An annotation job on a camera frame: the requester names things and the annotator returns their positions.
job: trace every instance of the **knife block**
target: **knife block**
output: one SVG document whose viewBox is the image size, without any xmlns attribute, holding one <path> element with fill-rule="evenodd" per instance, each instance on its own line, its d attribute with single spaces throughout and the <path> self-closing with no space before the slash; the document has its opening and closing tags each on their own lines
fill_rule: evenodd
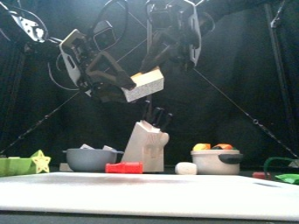
<svg viewBox="0 0 299 224">
<path fill-rule="evenodd" d="M 164 171 L 164 146 L 170 136 L 147 121 L 138 122 L 127 143 L 122 162 L 142 162 L 144 172 Z"/>
</svg>

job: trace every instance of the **green object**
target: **green object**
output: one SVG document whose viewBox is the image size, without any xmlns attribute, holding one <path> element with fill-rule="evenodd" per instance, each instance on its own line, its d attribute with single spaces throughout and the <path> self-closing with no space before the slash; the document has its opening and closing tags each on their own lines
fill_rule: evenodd
<svg viewBox="0 0 299 224">
<path fill-rule="evenodd" d="M 0 177 L 50 172 L 51 158 L 38 150 L 31 157 L 0 158 Z"/>
<path fill-rule="evenodd" d="M 299 185 L 299 174 L 282 174 L 275 177 L 289 184 Z"/>
<path fill-rule="evenodd" d="M 0 177 L 35 173 L 35 164 L 31 158 L 0 158 Z"/>
</svg>

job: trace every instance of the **white table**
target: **white table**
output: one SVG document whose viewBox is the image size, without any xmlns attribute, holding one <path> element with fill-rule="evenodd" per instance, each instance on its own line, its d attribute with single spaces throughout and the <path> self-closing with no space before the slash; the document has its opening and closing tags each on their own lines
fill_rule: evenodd
<svg viewBox="0 0 299 224">
<path fill-rule="evenodd" d="M 299 221 L 299 186 L 241 176 L 54 172 L 0 190 L 3 211 Z"/>
</svg>

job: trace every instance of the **cable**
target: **cable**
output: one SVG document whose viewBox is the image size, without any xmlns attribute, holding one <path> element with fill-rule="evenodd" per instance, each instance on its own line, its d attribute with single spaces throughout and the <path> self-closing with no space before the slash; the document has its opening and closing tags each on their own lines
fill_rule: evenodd
<svg viewBox="0 0 299 224">
<path fill-rule="evenodd" d="M 48 114 L 44 118 L 15 139 L 15 141 L 0 151 L 0 155 L 6 153 L 8 149 L 11 149 L 19 141 L 24 140 L 27 135 L 32 133 L 32 131 L 43 124 L 43 122 L 52 117 L 52 115 L 62 109 L 62 107 L 78 96 L 80 91 Z"/>
<path fill-rule="evenodd" d="M 226 97 L 226 99 L 233 103 L 233 105 L 243 112 L 243 114 L 249 117 L 253 123 L 265 131 L 265 133 L 283 146 L 283 148 L 293 154 L 295 158 L 299 158 L 298 155 L 294 153 L 291 148 L 286 146 L 283 141 L 278 139 L 273 131 L 259 123 L 259 120 L 254 118 L 250 113 L 233 101 L 233 99 L 226 95 L 226 93 L 213 84 L 213 82 L 207 79 L 207 77 L 194 68 L 194 71 L 201 75 L 201 77 L 210 83 L 210 85 L 219 91 L 219 93 Z"/>
</svg>

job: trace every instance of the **red object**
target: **red object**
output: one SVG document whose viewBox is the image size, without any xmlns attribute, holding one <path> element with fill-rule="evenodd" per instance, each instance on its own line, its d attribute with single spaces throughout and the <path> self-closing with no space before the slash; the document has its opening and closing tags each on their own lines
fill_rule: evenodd
<svg viewBox="0 0 299 224">
<path fill-rule="evenodd" d="M 107 173 L 143 173 L 144 167 L 142 162 L 123 162 L 119 164 L 107 164 Z"/>
<path fill-rule="evenodd" d="M 253 178 L 254 179 L 271 179 L 271 175 L 270 175 L 270 173 L 265 173 L 265 172 L 262 172 L 262 171 L 255 171 L 254 173 L 253 173 Z"/>
</svg>

